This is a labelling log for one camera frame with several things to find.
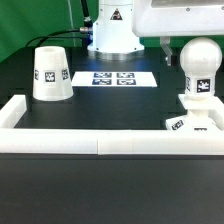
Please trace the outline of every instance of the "green wall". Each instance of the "green wall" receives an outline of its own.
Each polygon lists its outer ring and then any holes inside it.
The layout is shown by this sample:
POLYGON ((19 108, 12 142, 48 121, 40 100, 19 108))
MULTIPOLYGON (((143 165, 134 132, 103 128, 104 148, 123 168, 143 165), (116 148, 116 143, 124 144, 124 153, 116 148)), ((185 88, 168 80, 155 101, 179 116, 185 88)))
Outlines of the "green wall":
MULTIPOLYGON (((80 0, 70 0, 74 27, 83 25, 80 0)), ((98 15, 98 0, 87 0, 93 21, 98 15)), ((0 61, 35 37, 71 28, 67 0, 1 0, 0 1, 0 61)), ((182 47, 190 38, 172 38, 171 46, 182 47)), ((222 47, 224 37, 214 37, 222 47)), ((146 47, 159 46, 158 38, 144 38, 146 47)), ((74 46, 72 40, 51 40, 47 44, 74 46)))

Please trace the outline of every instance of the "black square marker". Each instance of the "black square marker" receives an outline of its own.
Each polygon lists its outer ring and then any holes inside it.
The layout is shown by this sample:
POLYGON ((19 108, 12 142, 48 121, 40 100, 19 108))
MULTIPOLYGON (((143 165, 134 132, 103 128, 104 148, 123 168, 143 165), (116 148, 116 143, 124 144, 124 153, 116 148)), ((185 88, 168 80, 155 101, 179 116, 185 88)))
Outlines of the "black square marker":
POLYGON ((135 73, 133 72, 118 72, 117 73, 117 78, 123 78, 123 79, 128 79, 128 78, 135 78, 135 73))
POLYGON ((207 131, 207 128, 194 128, 195 131, 207 131))
POLYGON ((39 71, 37 69, 34 71, 34 77, 36 80, 39 80, 39 71))
POLYGON ((186 88, 191 91, 191 79, 186 77, 186 88))
POLYGON ((177 129, 181 128, 183 125, 184 125, 184 122, 182 120, 179 120, 176 124, 174 124, 172 126, 172 129, 177 130, 177 129))
POLYGON ((117 85, 119 86, 135 86, 135 79, 117 79, 117 85))
POLYGON ((93 79, 92 85, 96 86, 108 86, 112 84, 111 79, 93 79))
POLYGON ((95 72, 94 78, 112 78, 111 72, 95 72))
POLYGON ((64 69, 62 70, 62 78, 63 80, 68 79, 69 75, 68 75, 68 70, 64 69))
POLYGON ((197 80, 197 93, 209 93, 211 90, 211 79, 197 80))
POLYGON ((55 82, 55 72, 45 72, 46 82, 55 82))

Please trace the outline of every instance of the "white paper sheet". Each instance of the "white paper sheet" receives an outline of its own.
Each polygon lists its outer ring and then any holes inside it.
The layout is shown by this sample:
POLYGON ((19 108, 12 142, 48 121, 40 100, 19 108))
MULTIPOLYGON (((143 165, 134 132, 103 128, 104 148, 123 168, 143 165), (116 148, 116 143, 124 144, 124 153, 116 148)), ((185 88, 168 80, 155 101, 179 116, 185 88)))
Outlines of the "white paper sheet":
POLYGON ((152 72, 75 72, 72 86, 157 87, 152 72))

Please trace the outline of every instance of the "black cable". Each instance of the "black cable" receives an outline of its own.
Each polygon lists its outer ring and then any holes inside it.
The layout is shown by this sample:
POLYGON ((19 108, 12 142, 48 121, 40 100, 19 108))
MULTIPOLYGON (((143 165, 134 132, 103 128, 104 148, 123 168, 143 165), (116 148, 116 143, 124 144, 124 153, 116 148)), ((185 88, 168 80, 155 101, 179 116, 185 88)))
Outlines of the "black cable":
POLYGON ((84 17, 89 17, 89 10, 88 10, 86 0, 81 0, 81 5, 82 5, 82 11, 83 11, 84 17))
POLYGON ((33 42, 33 41, 35 41, 35 40, 38 40, 38 39, 45 39, 45 38, 47 38, 47 39, 68 39, 68 38, 76 38, 76 39, 88 39, 88 37, 87 36, 83 36, 83 37, 56 37, 56 36, 41 36, 41 37, 35 37, 35 38, 33 38, 32 40, 30 40, 29 42, 27 42, 27 44, 25 45, 25 47, 29 47, 29 45, 33 42))
POLYGON ((88 9, 86 0, 81 0, 81 6, 82 6, 82 11, 83 11, 83 16, 84 16, 84 26, 85 27, 92 27, 93 22, 90 18, 90 15, 89 15, 89 9, 88 9))
POLYGON ((36 45, 36 47, 40 47, 47 39, 49 39, 49 37, 57 36, 60 34, 65 34, 65 33, 75 33, 75 32, 80 32, 80 30, 79 29, 71 29, 71 30, 62 30, 62 31, 51 33, 51 34, 47 35, 45 38, 43 38, 42 40, 40 40, 38 42, 38 44, 36 45))

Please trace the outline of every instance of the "upside-down cup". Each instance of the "upside-down cup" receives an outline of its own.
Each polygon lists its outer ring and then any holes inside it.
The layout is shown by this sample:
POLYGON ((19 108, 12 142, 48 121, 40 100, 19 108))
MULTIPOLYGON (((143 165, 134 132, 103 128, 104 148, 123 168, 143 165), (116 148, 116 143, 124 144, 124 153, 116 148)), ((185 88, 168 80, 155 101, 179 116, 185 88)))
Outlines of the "upside-down cup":
POLYGON ((35 49, 33 97, 60 101, 73 96, 65 49, 46 46, 35 49))

